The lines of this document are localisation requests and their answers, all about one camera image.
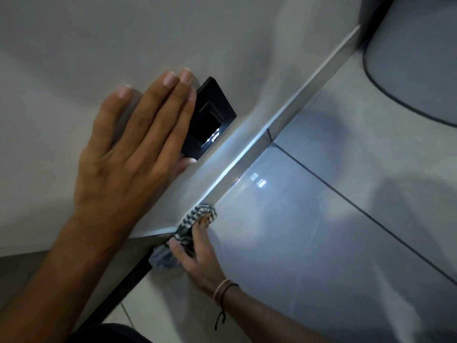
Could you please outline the person's right hand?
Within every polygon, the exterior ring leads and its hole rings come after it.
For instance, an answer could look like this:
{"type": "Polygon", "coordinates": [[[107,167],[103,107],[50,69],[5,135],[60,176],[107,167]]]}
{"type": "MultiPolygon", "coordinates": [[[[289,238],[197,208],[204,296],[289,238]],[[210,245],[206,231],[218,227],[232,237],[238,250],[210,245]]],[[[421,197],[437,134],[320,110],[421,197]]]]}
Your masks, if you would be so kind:
{"type": "Polygon", "coordinates": [[[209,216],[199,219],[192,227],[194,262],[180,262],[198,289],[210,297],[220,282],[226,279],[208,236],[209,216]]]}

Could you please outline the person's left hand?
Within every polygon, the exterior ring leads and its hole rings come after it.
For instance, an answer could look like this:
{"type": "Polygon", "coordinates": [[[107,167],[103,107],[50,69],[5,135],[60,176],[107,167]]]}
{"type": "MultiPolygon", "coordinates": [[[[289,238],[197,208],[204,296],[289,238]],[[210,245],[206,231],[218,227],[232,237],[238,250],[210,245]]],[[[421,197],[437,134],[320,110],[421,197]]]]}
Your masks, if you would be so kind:
{"type": "Polygon", "coordinates": [[[171,167],[186,158],[181,149],[197,97],[191,86],[193,73],[188,68],[183,68],[177,78],[145,138],[132,154],[125,153],[125,129],[117,141],[114,138],[134,91],[123,86],[105,99],[79,158],[74,213],[130,213],[141,219],[170,186],[171,167]]]}

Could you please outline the striped cleaning cloth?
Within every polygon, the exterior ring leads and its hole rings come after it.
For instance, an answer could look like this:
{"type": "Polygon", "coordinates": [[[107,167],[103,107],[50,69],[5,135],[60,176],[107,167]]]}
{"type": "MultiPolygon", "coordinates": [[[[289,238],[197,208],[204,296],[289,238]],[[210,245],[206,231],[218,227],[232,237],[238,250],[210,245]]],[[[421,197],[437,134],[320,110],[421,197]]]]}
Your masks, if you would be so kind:
{"type": "Polygon", "coordinates": [[[169,240],[175,238],[183,246],[187,255],[195,256],[194,241],[192,236],[193,225],[204,216],[209,216],[209,224],[217,218],[215,208],[210,204],[199,204],[194,207],[181,221],[177,230],[166,237],[165,242],[160,246],[154,247],[148,262],[152,268],[159,270],[174,269],[180,267],[180,262],[173,256],[169,249],[169,240]]]}

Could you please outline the person's right forearm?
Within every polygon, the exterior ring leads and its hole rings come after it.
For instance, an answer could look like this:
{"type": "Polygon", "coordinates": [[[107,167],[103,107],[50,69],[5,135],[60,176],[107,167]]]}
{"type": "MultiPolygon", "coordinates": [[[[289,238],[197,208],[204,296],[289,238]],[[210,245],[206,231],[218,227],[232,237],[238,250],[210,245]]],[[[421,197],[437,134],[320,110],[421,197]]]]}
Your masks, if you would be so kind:
{"type": "Polygon", "coordinates": [[[228,314],[252,343],[328,343],[328,339],[245,293],[231,283],[220,301],[222,323],[228,314]]]}

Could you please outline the person's left forearm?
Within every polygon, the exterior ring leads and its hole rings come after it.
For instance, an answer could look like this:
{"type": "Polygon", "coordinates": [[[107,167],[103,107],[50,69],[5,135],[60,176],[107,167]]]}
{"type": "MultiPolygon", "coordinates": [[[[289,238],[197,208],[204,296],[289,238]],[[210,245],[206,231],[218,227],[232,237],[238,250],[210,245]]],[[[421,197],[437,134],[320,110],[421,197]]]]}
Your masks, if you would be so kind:
{"type": "Polygon", "coordinates": [[[74,213],[31,279],[1,310],[0,343],[65,343],[139,220],[130,213],[74,213]]]}

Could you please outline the pink wristband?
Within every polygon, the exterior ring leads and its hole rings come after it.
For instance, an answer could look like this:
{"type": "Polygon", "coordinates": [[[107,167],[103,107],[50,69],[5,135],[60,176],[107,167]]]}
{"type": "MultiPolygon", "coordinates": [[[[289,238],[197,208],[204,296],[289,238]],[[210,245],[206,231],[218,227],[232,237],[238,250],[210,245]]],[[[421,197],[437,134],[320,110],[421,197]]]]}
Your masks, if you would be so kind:
{"type": "Polygon", "coordinates": [[[213,301],[220,306],[220,301],[222,298],[222,293],[225,291],[226,288],[228,288],[229,285],[231,285],[232,281],[228,278],[224,279],[222,282],[218,284],[216,287],[214,293],[213,293],[213,301]]]}

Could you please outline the person's dark trousers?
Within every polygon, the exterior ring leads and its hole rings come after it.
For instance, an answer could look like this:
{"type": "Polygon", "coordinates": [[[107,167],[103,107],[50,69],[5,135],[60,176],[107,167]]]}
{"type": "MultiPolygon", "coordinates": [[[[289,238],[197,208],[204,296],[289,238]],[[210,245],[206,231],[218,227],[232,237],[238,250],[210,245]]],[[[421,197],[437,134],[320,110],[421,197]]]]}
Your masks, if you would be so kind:
{"type": "Polygon", "coordinates": [[[104,323],[78,329],[65,343],[153,343],[134,328],[118,323],[104,323]]]}

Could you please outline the grey skirting board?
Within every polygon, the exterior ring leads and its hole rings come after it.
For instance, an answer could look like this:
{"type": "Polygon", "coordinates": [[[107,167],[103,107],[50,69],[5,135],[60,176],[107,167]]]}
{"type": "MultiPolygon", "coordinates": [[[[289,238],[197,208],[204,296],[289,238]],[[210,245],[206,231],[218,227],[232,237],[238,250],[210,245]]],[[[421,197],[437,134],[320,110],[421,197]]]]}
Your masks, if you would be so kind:
{"type": "Polygon", "coordinates": [[[157,205],[137,224],[130,238],[162,236],[173,232],[194,206],[217,203],[236,183],[237,177],[270,145],[268,132],[276,137],[327,81],[351,57],[366,35],[367,25],[349,32],[304,85],[272,116],[248,116],[225,132],[191,169],[179,178],[157,205]]]}

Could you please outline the grey container with black rim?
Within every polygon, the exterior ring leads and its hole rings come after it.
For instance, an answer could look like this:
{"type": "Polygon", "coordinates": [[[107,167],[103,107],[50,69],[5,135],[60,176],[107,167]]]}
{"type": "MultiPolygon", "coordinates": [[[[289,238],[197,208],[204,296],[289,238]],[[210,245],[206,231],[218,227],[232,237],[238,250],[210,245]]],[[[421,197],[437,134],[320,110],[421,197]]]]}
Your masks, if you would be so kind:
{"type": "Polygon", "coordinates": [[[457,128],[457,0],[393,0],[363,68],[394,102],[457,128]]]}

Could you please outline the black wall switch plate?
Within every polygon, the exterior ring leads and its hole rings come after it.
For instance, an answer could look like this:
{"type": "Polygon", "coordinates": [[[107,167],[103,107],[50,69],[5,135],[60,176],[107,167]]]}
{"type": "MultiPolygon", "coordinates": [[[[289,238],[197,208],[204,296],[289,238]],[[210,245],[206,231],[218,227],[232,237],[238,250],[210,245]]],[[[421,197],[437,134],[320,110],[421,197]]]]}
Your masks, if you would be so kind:
{"type": "Polygon", "coordinates": [[[196,105],[181,149],[182,155],[199,160],[236,117],[217,81],[208,77],[197,89],[196,105]]]}

